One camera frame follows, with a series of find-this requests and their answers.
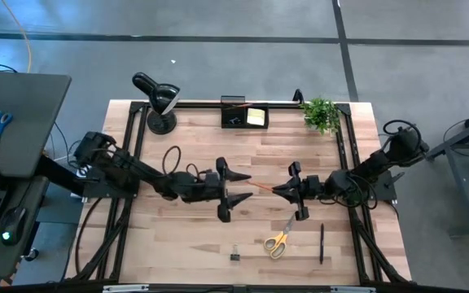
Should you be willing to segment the black computer mouse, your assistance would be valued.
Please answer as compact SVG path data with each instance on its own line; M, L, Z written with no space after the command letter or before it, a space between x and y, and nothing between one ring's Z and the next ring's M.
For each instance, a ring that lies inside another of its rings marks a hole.
M0 237L5 246L16 245L22 237L27 209L14 207L6 211L0 225Z

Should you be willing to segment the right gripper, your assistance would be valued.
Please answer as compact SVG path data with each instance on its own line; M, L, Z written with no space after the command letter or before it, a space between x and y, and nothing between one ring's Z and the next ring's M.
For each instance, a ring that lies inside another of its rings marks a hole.
M326 189L319 181L318 175L309 175L304 179L300 178L301 167L298 161L294 161L288 167L291 179L289 182L274 186L273 193L289 203L297 205L296 220L304 221L309 218L309 210L305 206L305 200L320 200L326 198Z

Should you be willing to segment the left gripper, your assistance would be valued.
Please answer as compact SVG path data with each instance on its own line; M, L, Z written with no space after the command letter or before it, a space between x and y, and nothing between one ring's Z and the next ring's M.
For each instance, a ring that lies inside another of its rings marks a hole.
M191 198L193 202L219 199L220 203L217 206L217 217L221 222L230 222L230 207L235 207L252 196L252 192L227 196L226 179L228 181L245 181L251 179L252 176L227 171L228 164L224 157L217 158L216 172L213 172L211 169L199 171L197 166L193 163L186 166L187 172L189 172L189 167L195 170L195 174L191 174L195 179L194 182L191 183Z

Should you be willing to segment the black mesh desk organizer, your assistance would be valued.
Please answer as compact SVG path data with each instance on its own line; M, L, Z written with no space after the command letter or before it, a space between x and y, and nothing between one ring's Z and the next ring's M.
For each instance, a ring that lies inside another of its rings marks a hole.
M224 109L225 107L244 103L253 103L253 105L230 110ZM249 108L265 110L264 126L247 124L247 110ZM267 103L248 102L244 96L221 96L221 127L223 129L267 129L269 123L269 105Z

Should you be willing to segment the yellow sticky note pad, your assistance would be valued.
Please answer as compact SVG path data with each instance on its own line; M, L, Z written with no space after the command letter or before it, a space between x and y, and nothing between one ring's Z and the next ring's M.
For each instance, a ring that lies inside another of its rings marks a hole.
M247 124L248 125L265 125L266 113L265 110L257 108L249 108L247 110Z

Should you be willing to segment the dark grey side desk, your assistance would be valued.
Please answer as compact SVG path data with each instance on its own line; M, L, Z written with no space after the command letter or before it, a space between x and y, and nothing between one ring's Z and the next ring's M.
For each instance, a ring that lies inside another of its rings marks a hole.
M13 115L0 137L0 181L7 193L0 204L0 228L7 211L26 211L17 243L4 244L0 230L0 279L12 274L29 250L28 239L49 185L43 168L58 166L42 152L70 83L65 75L0 72L0 111Z

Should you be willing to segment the green plant in white pot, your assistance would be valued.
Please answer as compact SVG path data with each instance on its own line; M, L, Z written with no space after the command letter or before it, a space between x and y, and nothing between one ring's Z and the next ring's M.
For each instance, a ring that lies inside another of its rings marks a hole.
M314 98L300 105L305 125L316 129L321 135L337 133L340 127L340 111L335 103L324 98Z

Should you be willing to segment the black desk lamp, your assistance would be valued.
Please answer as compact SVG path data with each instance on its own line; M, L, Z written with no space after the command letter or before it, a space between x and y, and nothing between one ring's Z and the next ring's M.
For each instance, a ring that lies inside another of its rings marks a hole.
M158 83L143 72L135 73L132 82L148 97L151 106L151 111L147 115L149 130L159 135L172 132L177 125L173 108L178 103L180 88L167 83Z

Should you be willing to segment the yellow handled scissors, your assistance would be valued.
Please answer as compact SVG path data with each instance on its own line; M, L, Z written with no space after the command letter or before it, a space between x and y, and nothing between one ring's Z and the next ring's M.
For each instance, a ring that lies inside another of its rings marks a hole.
M285 253L287 249L287 237L295 220L296 214L293 213L278 235L270 237L263 242L264 249L269 253L271 259L277 260Z

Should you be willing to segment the silver frame bracket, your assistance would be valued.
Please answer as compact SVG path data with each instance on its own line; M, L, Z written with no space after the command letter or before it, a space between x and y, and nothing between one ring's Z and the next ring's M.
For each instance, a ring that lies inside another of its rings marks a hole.
M366 286L332 286L330 293L377 293L374 287Z
M144 293L149 290L148 284L117 284L104 286L102 293Z

